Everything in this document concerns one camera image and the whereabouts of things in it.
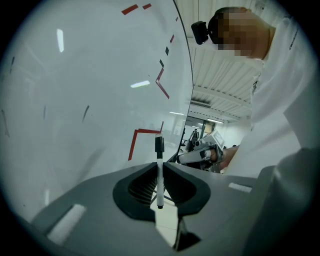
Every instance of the hand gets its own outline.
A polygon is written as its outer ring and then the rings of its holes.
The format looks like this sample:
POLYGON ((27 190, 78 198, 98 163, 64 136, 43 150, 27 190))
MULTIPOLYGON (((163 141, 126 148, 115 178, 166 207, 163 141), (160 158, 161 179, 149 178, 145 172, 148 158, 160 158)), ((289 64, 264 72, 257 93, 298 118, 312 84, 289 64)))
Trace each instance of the hand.
MULTIPOLYGON (((223 161, 220 162, 220 170, 223 168, 228 167, 229 163, 231 162, 232 158, 234 158, 234 155, 236 154, 239 146, 234 146, 231 148, 226 148, 223 150, 223 161)), ((217 161, 217 153, 215 149, 211 149, 211 157, 210 159, 215 162, 217 161)))

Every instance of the ceiling light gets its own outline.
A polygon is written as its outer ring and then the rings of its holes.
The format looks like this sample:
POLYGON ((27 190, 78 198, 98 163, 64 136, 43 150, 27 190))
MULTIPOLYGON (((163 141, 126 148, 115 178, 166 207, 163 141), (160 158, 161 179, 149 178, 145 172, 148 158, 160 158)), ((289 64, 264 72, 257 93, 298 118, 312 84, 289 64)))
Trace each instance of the ceiling light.
POLYGON ((176 112, 170 112, 171 114, 176 114, 176 115, 182 115, 184 116, 184 114, 181 114, 181 113, 176 113, 176 112))
POLYGON ((215 122, 215 123, 219 123, 219 124, 223 124, 224 122, 220 122, 220 121, 217 121, 217 120, 212 120, 212 119, 207 119, 208 121, 210 122, 215 122))
POLYGON ((137 88, 137 87, 140 87, 140 86, 147 86, 147 85, 150 85, 149 81, 142 81, 142 82, 137 82, 135 84, 132 84, 132 85, 130 85, 130 87, 131 88, 137 88))
POLYGON ((56 37, 58 39, 59 51, 62 53, 65 50, 64 46, 64 32, 61 29, 56 30, 56 37))

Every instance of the red tape mark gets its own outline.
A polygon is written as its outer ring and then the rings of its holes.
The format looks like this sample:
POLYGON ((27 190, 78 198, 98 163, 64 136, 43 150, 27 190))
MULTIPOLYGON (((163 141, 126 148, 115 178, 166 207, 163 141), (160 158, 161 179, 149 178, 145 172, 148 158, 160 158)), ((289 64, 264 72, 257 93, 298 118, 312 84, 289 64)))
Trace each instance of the red tape mark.
POLYGON ((163 93, 165 94, 165 96, 169 99, 170 96, 168 95, 168 93, 166 92, 166 90, 163 88, 163 86, 160 83, 160 78, 162 76, 162 73, 164 72, 164 69, 162 68, 157 79, 155 80, 155 83, 159 86, 159 88, 161 89, 161 91, 163 91, 163 93))
POLYGON ((130 12, 132 12, 133 10, 135 10, 135 9, 137 9, 138 8, 138 5, 132 5, 132 6, 130 6, 129 8, 127 8, 127 9, 124 9, 123 11, 122 11, 122 13, 124 14, 124 15, 127 15, 128 13, 130 13, 130 12))
POLYGON ((132 155, 134 153, 134 148, 135 148, 138 133, 140 133, 140 134, 160 134, 162 132, 163 126, 164 126, 164 121, 162 121, 160 130, 149 130, 149 129, 138 129, 138 130, 136 129, 136 130, 134 130, 128 161, 130 161, 132 159, 132 155))
POLYGON ((151 3, 148 3, 148 4, 146 4, 146 5, 142 6, 142 7, 143 7, 143 9, 147 9, 147 8, 151 7, 151 3))

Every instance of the ceiling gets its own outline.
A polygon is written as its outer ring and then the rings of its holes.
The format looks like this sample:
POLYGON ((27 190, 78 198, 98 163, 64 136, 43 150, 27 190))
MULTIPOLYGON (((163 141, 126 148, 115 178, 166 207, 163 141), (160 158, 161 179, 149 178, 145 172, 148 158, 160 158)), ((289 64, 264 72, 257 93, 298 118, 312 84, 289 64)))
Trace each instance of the ceiling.
POLYGON ((191 56, 193 93, 188 115, 206 120, 236 122, 251 115, 250 88, 262 62, 218 51, 211 43, 198 45, 191 25, 209 22, 216 10, 236 6, 250 8, 272 26, 286 15, 273 0, 175 0, 179 9, 191 56))

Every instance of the black tape mark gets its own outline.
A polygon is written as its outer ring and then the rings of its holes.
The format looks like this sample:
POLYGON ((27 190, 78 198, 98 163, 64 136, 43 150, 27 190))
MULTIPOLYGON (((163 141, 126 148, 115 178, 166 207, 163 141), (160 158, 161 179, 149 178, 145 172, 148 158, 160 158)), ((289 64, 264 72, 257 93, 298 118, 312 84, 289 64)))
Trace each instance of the black tape mark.
POLYGON ((4 135, 7 135, 10 138, 5 111, 1 109, 1 113, 2 113, 3 123, 4 123, 4 128, 5 128, 4 135))
POLYGON ((86 117, 86 114, 87 114, 87 111, 89 109, 89 105, 86 107, 85 111, 84 111, 84 115, 83 115, 83 118, 82 118, 82 123, 84 122, 85 120, 85 117, 86 117))
POLYGON ((46 105, 44 105, 44 109, 43 109, 43 120, 46 119, 46 105))

